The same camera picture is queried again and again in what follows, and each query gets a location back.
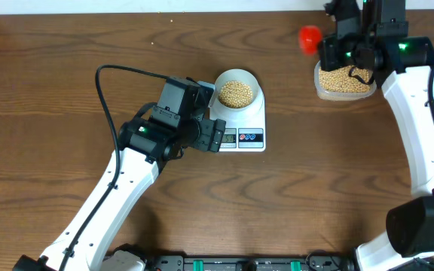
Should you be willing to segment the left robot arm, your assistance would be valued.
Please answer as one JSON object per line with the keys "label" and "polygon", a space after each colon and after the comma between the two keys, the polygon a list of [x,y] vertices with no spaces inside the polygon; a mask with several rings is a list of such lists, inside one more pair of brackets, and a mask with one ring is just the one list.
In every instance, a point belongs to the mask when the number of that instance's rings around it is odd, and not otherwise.
{"label": "left robot arm", "polygon": [[134,252],[106,253],[169,161],[181,159],[186,148],[219,151],[225,122],[205,116],[214,98],[207,82],[166,78],[159,101],[143,105],[113,133],[116,149],[105,173],[68,227],[38,259],[23,255],[14,269],[144,270],[146,261]]}

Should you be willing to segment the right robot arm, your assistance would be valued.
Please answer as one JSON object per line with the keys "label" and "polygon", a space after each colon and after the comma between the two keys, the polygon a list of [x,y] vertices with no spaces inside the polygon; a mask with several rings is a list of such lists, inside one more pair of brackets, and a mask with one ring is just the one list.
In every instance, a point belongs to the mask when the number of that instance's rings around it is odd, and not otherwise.
{"label": "right robot arm", "polygon": [[411,37],[403,1],[332,0],[335,32],[318,43],[319,64],[367,69],[388,101],[405,147],[412,200],[391,209],[386,229],[358,246],[348,270],[434,269],[434,47]]}

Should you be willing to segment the red plastic measuring scoop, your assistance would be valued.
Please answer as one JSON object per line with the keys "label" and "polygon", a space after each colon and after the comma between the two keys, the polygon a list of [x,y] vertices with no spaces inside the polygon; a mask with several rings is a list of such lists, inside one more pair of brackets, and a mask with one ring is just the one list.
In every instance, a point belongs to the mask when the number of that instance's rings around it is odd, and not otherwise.
{"label": "red plastic measuring scoop", "polygon": [[303,26],[298,33],[299,46],[305,55],[314,55],[321,40],[322,33],[317,26]]}

